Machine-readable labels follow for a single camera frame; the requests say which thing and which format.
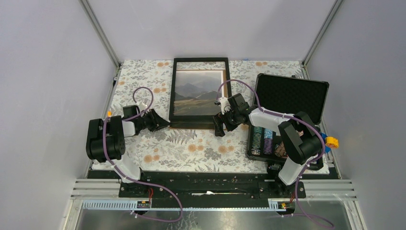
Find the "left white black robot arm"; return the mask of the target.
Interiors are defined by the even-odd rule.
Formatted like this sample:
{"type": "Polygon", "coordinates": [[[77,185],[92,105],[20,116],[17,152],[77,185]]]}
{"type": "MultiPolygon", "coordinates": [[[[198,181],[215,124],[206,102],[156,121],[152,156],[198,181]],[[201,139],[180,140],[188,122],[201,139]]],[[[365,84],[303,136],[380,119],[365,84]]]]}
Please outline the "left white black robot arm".
{"type": "Polygon", "coordinates": [[[86,154],[99,163],[108,162],[124,183],[131,183],[130,191],[137,197],[148,192],[148,183],[141,178],[142,169],[125,155],[125,138],[137,136],[142,130],[155,132],[166,128],[170,122],[146,105],[123,107],[123,116],[112,116],[106,121],[89,121],[86,154]]]}

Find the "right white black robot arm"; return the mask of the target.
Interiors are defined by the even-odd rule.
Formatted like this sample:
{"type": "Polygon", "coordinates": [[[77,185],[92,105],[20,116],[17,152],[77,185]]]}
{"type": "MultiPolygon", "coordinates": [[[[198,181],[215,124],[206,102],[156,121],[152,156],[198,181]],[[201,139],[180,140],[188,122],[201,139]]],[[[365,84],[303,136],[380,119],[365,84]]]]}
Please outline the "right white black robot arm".
{"type": "Polygon", "coordinates": [[[241,124],[266,128],[281,137],[287,160],[278,173],[279,181],[274,185],[278,196],[291,194],[293,183],[325,150],[320,132],[305,112],[283,114],[259,105],[250,106],[239,93],[229,98],[220,97],[214,104],[220,107],[220,112],[213,116],[216,137],[223,137],[226,131],[233,131],[241,124]]]}

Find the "mountain landscape photo print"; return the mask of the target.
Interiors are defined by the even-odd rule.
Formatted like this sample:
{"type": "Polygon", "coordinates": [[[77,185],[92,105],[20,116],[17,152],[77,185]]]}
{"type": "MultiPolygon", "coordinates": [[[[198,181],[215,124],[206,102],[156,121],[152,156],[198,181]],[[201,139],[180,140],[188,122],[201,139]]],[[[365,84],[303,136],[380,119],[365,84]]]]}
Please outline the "mountain landscape photo print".
{"type": "Polygon", "coordinates": [[[219,86],[226,79],[225,70],[178,70],[175,75],[173,114],[175,116],[215,115],[219,86]]]}

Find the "black picture frame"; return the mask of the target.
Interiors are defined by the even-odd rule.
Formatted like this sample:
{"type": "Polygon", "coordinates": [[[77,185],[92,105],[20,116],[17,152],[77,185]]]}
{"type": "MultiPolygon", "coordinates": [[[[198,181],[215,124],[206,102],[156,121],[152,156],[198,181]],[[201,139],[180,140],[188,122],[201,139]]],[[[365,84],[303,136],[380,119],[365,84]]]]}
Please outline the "black picture frame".
{"type": "Polygon", "coordinates": [[[214,115],[198,116],[175,116],[173,114],[175,75],[178,70],[225,70],[226,79],[219,86],[218,93],[225,92],[222,97],[230,97],[232,94],[229,72],[229,60],[226,57],[178,57],[173,60],[171,94],[169,103],[169,122],[174,129],[213,129],[214,115]]]}

